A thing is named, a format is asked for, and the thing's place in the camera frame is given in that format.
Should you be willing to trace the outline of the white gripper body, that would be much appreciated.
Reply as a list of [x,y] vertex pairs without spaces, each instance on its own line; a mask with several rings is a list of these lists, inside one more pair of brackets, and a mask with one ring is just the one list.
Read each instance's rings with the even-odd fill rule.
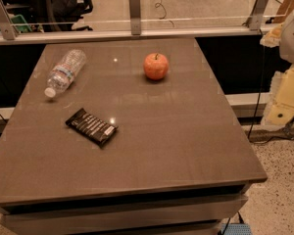
[[294,115],[294,65],[281,76],[274,100],[279,116]]

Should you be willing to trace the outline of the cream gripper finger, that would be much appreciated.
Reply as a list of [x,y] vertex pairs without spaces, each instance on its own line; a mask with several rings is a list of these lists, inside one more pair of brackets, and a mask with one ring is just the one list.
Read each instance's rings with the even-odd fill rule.
[[260,44],[265,47],[277,47],[280,43],[282,32],[282,23],[277,25],[275,28],[271,29],[266,35],[260,40]]
[[279,87],[280,78],[283,75],[282,72],[277,71],[270,84],[270,91],[269,91],[269,101],[266,104],[264,109],[263,118],[261,120],[261,125],[264,126],[285,126],[291,119],[294,118],[294,115],[291,116],[279,116],[277,114],[277,109],[275,106],[275,96]]

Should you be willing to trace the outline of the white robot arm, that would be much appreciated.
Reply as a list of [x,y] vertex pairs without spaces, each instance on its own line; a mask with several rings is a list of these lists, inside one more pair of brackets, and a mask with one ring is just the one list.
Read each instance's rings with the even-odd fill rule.
[[283,23],[263,36],[260,43],[277,47],[280,58],[291,64],[287,71],[274,73],[261,120],[265,129],[279,129],[294,118],[294,10]]

